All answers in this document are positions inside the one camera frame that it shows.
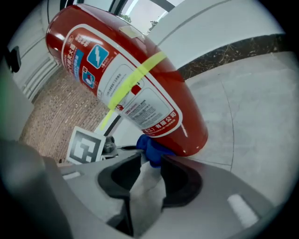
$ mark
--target gray floor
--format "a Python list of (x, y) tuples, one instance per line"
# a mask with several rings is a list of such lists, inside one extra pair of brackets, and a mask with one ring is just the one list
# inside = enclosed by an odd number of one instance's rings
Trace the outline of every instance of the gray floor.
[[(298, 78), (294, 56), (283, 52), (187, 80), (209, 131), (205, 147), (190, 158), (230, 170), (274, 205), (283, 203), (299, 169)], [(164, 194), (160, 176), (148, 167), (142, 170), (132, 189), (137, 236), (159, 216)]]

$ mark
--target brick pavement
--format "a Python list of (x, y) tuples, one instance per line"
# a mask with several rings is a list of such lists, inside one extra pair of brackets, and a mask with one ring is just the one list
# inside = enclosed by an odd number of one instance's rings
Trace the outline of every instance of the brick pavement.
[(107, 113), (108, 108), (63, 69), (49, 79), (34, 101), (20, 141), (64, 162), (74, 127), (93, 131)]

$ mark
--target red fire extinguisher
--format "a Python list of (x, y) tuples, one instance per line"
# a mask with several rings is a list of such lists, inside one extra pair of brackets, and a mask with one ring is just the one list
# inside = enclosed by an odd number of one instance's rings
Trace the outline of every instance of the red fire extinguisher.
[[(126, 21), (84, 4), (60, 11), (49, 25), (49, 52), (106, 105), (121, 84), (161, 50)], [(183, 78), (166, 58), (115, 109), (179, 156), (198, 152), (207, 129)]]

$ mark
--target yellow-green strap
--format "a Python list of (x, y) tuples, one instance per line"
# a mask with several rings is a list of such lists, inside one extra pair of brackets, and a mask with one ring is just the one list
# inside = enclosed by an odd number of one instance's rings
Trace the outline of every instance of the yellow-green strap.
[(116, 106), (121, 102), (121, 100), (130, 92), (132, 87), (137, 84), (138, 81), (142, 79), (151, 69), (153, 69), (158, 63), (166, 58), (164, 52), (160, 51), (146, 61), (144, 61), (139, 67), (133, 71), (127, 79), (121, 84), (121, 86), (116, 90), (115, 94), (109, 101), (108, 108), (110, 109), (109, 113), (105, 116), (102, 121), (100, 129), (103, 130), (106, 126), (109, 118), (111, 117), (112, 113)]

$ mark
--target blue icon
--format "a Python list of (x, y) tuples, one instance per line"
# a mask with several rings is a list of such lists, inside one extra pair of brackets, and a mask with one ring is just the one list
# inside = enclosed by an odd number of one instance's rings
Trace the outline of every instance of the blue icon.
[(82, 80), (90, 87), (94, 88), (94, 80), (95, 77), (92, 73), (90, 73), (85, 66), (83, 66), (82, 71)]
[(87, 56), (87, 61), (96, 69), (100, 68), (109, 52), (100, 45), (95, 45)]

